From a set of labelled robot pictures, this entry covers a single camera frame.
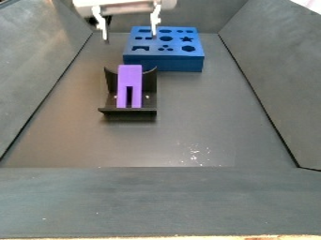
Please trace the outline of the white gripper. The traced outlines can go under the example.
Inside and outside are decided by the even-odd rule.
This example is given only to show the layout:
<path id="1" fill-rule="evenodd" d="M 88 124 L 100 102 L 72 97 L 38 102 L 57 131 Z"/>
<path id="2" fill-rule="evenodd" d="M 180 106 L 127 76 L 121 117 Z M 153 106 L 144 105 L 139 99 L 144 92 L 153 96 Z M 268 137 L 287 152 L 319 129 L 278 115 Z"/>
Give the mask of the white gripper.
<path id="1" fill-rule="evenodd" d="M 161 22 L 161 10 L 174 9 L 178 0 L 72 0 L 72 5 L 83 17 L 93 16 L 96 28 L 101 31 L 105 42 L 108 39 L 108 25 L 105 16 L 131 13 L 149 13 L 151 34 L 156 35 L 156 25 Z"/>

